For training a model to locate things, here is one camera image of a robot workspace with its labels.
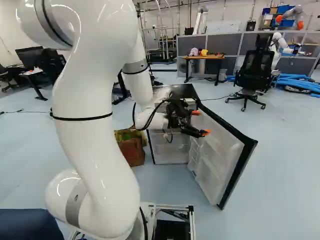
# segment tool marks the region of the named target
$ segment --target gray floor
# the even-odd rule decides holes
[[[156,72],[158,81],[181,84],[175,72]],[[232,83],[215,87],[193,80],[202,100],[238,90]],[[41,90],[51,98],[51,91]],[[27,89],[0,99],[0,111],[48,111],[50,100],[35,100]],[[241,132],[259,141],[224,211],[211,206],[185,165],[146,163],[133,171],[141,200],[159,204],[195,205],[198,240],[317,240],[320,235],[320,99],[272,89],[260,97],[267,104],[242,101],[203,103]],[[128,127],[133,102],[113,107],[115,129]],[[0,116],[0,208],[44,208],[44,190],[59,171],[69,167],[55,133],[54,122],[44,113]],[[64,235],[68,227],[60,224]]]

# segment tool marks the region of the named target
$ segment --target yellow object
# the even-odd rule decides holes
[[[200,56],[207,56],[207,53],[208,53],[209,51],[208,50],[206,50],[206,49],[203,49],[202,51],[201,51],[201,53],[200,53]]]

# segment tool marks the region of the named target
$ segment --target open fridge door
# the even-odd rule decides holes
[[[210,129],[206,137],[190,140],[188,169],[212,205],[224,209],[258,141],[253,140],[198,102],[200,116],[191,123]]]

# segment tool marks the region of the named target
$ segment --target blue bin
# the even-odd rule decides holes
[[[269,13],[270,13],[270,7],[266,7],[262,10],[262,15],[269,14]]]
[[[282,20],[279,24],[279,27],[290,28],[294,25],[295,20]]]
[[[286,11],[293,9],[295,6],[290,6],[290,5],[283,5],[283,6],[278,6],[278,14],[284,14]]]

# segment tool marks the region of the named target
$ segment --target gray partition wall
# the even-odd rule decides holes
[[[205,49],[206,36],[186,36],[178,37],[177,56],[187,56],[192,48]]]
[[[209,35],[206,49],[211,53],[225,53],[237,55],[241,40],[241,33]]]
[[[308,58],[281,57],[276,68],[286,74],[305,74],[313,70],[314,62]]]
[[[227,69],[227,75],[232,75],[240,69],[242,61],[248,50],[256,49],[256,39],[258,34],[262,36],[273,35],[276,31],[245,31],[237,33],[221,34],[199,34],[178,37],[177,70],[180,77],[185,76],[186,63],[182,59],[187,56],[192,48],[207,49],[211,53],[225,53],[222,62],[222,69]],[[311,52],[311,56],[281,56],[277,64],[277,69],[286,74],[305,74],[311,76],[316,63],[320,59],[320,32],[316,31],[279,31],[289,45],[294,43],[302,44],[302,52]],[[197,72],[196,67],[191,67],[190,71],[195,77],[209,77],[216,75],[218,68],[215,61],[205,61],[205,71]]]

